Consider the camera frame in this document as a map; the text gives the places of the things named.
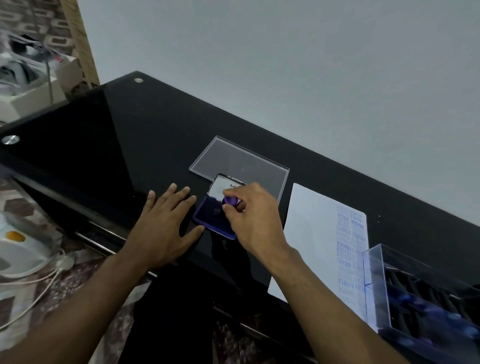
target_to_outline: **black glass desk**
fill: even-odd
[[[0,145],[1,163],[64,230],[102,251],[120,249],[150,189],[175,182],[203,196],[210,181],[189,166],[219,135],[290,168],[284,223],[296,182],[365,212],[370,246],[480,283],[480,227],[139,72],[0,131],[20,137]],[[189,218],[183,225],[193,226]],[[219,310],[308,353],[288,307],[266,294],[268,271],[238,242],[207,231],[180,263],[208,272]]]

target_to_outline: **finger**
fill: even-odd
[[[230,224],[233,226],[235,221],[240,217],[240,212],[238,212],[235,207],[229,204],[222,205],[223,212],[225,212],[225,216],[230,221]]]
[[[176,194],[171,195],[163,204],[164,208],[167,210],[173,210],[177,207],[181,200],[183,200],[190,192],[190,187],[184,187]]]
[[[205,226],[202,226],[202,225],[196,226],[195,228],[193,228],[191,232],[189,232],[187,235],[185,235],[181,239],[182,246],[185,246],[185,250],[187,250],[190,245],[192,245],[194,242],[196,242],[200,238],[200,235],[202,235],[204,230],[205,230]]]
[[[197,196],[190,196],[186,200],[181,201],[176,208],[172,210],[175,215],[177,215],[181,220],[185,217],[187,212],[190,210],[190,207],[197,200]]]
[[[152,210],[152,207],[155,205],[155,192],[150,191],[147,196],[147,201],[145,202],[144,209],[142,214],[146,214]]]
[[[170,187],[165,191],[163,195],[161,195],[158,200],[156,201],[155,208],[160,208],[165,203],[165,201],[172,196],[175,191],[177,190],[177,185],[172,183]]]
[[[252,187],[251,185],[247,185],[247,186],[230,188],[228,190],[223,190],[223,194],[229,197],[236,197],[239,200],[249,203],[252,195]]]
[[[245,201],[240,201],[238,205],[235,206],[235,209],[238,212],[243,212],[245,210],[245,207],[247,207],[247,203]]]

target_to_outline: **left hand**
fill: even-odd
[[[119,255],[135,260],[145,273],[178,258],[205,230],[204,226],[197,226],[180,237],[180,223],[197,198],[190,196],[183,200],[190,188],[175,193],[176,189],[177,185],[172,183],[156,202],[155,192],[149,192],[142,214],[119,252]]]

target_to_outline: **sheet of paper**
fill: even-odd
[[[366,215],[295,183],[284,232],[317,277],[366,321],[362,263],[368,249]],[[287,301],[273,278],[268,293]]]

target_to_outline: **forearm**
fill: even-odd
[[[87,363],[144,273],[121,253],[109,257],[69,301],[7,353],[5,363]]]
[[[318,279],[296,250],[279,250],[266,265],[320,363],[407,363]]]

